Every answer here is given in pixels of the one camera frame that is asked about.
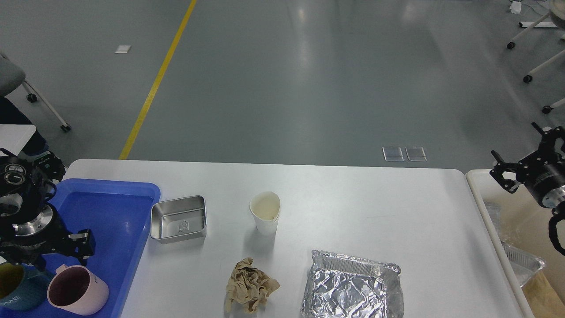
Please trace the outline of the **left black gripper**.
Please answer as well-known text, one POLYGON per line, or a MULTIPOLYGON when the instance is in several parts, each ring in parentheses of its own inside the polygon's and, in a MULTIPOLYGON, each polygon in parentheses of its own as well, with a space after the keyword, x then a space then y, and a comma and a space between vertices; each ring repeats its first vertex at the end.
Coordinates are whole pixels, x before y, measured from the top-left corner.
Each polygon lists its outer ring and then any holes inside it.
POLYGON ((95 255, 96 241, 91 229, 69 234, 58 211, 45 205, 34 220, 16 225, 15 236, 1 237, 1 257, 13 265, 32 265, 46 270, 44 255, 59 254, 86 260, 95 255))

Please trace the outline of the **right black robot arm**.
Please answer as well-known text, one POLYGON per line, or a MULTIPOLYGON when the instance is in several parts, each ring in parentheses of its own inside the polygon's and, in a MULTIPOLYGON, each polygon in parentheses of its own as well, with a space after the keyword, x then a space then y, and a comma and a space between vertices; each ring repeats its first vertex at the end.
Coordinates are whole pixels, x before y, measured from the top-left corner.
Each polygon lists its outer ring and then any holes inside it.
POLYGON ((556 141, 565 138, 564 128, 544 130, 534 121, 531 125, 541 135, 538 149, 516 163, 503 161, 500 154, 492 150, 496 165, 489 174, 508 193, 515 193, 524 185, 540 207, 551 209, 548 237, 553 248, 564 255, 558 233, 558 225, 565 219, 564 147, 559 151, 555 149, 556 141))

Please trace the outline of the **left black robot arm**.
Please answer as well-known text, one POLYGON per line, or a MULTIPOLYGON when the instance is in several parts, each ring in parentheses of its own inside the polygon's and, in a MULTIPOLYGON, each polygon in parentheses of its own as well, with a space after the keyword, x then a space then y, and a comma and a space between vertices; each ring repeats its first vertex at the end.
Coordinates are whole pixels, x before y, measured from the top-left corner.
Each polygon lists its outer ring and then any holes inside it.
POLYGON ((1 149, 1 257, 12 265, 46 270, 45 255, 76 258, 80 265, 94 255, 90 229, 72 233, 51 199, 57 186, 37 165, 1 149))

